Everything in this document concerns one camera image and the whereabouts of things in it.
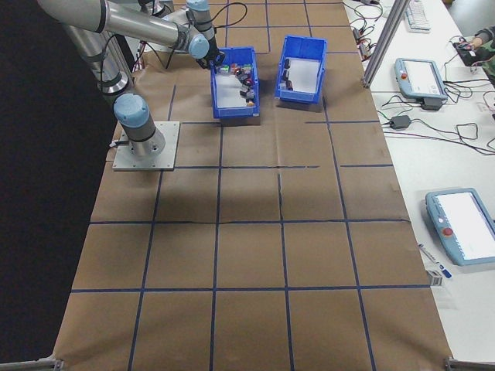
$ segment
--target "blue plastic bin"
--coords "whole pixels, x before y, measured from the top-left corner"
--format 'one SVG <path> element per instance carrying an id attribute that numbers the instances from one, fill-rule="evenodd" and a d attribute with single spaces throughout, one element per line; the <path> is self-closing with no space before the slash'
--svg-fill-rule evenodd
<path id="1" fill-rule="evenodd" d="M 236 48 L 220 48 L 220 51 L 225 53 L 223 64 L 231 65 L 236 63 L 251 64 L 251 79 L 254 82 L 254 106 L 253 107 L 218 107 L 217 105 L 217 82 L 215 80 L 216 71 L 214 68 L 210 71 L 211 77 L 211 97 L 213 101 L 213 117 L 215 118 L 232 118 L 232 117 L 253 117 L 259 116 L 259 81 L 258 70 L 256 67 L 256 57 L 252 46 L 243 46 Z"/>
<path id="2" fill-rule="evenodd" d="M 316 76 L 316 92 L 314 94 L 296 90 L 281 89 L 280 84 L 284 83 L 284 81 L 282 80 L 282 74 L 284 73 L 284 62 L 286 58 L 299 58 L 319 61 L 319 69 Z M 275 97 L 291 102 L 317 104 L 319 102 L 319 96 L 322 91 L 323 77 L 325 76 L 325 59 L 325 39 L 287 35 L 284 40 L 284 47 L 282 49 L 282 55 L 280 56 L 280 62 L 278 64 Z"/>

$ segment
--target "metal base plate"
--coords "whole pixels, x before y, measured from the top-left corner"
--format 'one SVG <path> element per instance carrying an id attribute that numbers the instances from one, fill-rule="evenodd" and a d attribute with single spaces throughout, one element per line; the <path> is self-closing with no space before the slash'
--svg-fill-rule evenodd
<path id="1" fill-rule="evenodd" d="M 179 141 L 180 123 L 178 121 L 155 121 L 156 128 L 165 136 L 165 147 L 158 155 L 139 158 L 131 152 L 130 145 L 119 145 L 115 155 L 113 169 L 116 172 L 133 172 L 144 170 L 172 171 L 176 165 L 177 142 Z M 127 141 L 122 132 L 121 141 Z"/>

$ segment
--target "black background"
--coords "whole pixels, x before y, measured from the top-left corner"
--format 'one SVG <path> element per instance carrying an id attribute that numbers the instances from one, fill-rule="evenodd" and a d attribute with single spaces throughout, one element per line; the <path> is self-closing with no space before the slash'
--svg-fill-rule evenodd
<path id="1" fill-rule="evenodd" d="M 36 1 L 0 24 L 0 362 L 18 362 L 53 351 L 115 119 Z"/>

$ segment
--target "brown paper mat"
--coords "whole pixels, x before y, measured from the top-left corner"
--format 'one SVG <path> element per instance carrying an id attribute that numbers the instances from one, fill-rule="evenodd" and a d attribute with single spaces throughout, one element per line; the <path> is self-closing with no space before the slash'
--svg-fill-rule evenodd
<path id="1" fill-rule="evenodd" d="M 113 172 L 109 154 L 55 355 L 76 371 L 441 370 L 449 347 L 343 5 L 248 7 L 217 41 L 258 52 L 255 126 L 213 119 L 189 56 L 165 71 L 149 53 L 135 74 L 152 116 L 182 122 L 178 168 Z M 328 39 L 320 104 L 273 98 L 287 34 Z"/>

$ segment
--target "hand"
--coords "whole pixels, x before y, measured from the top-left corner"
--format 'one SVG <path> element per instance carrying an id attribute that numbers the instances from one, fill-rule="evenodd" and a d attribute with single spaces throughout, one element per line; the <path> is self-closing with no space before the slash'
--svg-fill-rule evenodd
<path id="1" fill-rule="evenodd" d="M 480 37 L 475 37 L 473 41 L 471 41 L 471 46 L 473 49 L 478 49 L 483 45 L 483 40 Z"/>

